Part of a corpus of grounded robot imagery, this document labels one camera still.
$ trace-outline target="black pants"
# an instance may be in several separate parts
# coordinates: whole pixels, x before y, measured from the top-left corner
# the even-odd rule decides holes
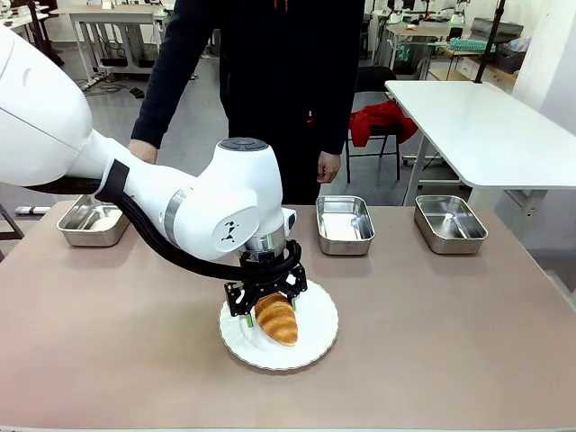
[[[282,178],[282,204],[314,205],[320,193],[317,181],[320,150],[313,128],[286,137],[266,130],[246,133],[242,128],[230,127],[229,135],[256,138],[272,147]]]

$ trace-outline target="teal basket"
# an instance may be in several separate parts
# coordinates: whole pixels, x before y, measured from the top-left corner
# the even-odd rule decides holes
[[[488,45],[488,42],[484,40],[459,39],[459,38],[453,38],[450,40],[449,43],[450,50],[454,51],[484,52],[486,50],[486,45]],[[492,45],[491,52],[496,52],[495,45]]]

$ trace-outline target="stainless steel container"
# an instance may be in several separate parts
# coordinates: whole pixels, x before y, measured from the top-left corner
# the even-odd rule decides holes
[[[368,207],[357,196],[321,196],[316,200],[320,249],[326,255],[365,255],[374,238]]]
[[[488,237],[468,204],[457,196],[417,197],[414,221],[437,254],[475,254]]]
[[[129,224],[115,205],[82,195],[58,221],[57,228],[72,246],[109,248],[118,243]]]

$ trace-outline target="plate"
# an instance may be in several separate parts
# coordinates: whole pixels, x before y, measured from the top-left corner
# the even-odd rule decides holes
[[[298,342],[284,346],[258,326],[254,308],[250,312],[254,327],[246,318],[232,317],[228,304],[220,309],[220,334],[229,350],[240,360],[273,371],[297,369],[321,358],[338,335],[338,311],[324,289],[308,281],[308,291],[296,299]]]

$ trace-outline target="black jacket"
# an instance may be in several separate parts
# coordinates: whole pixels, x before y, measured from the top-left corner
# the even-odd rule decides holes
[[[340,154],[363,12],[364,0],[177,0],[131,137],[160,147],[220,28],[220,99],[230,135],[297,140],[311,113],[319,149]]]

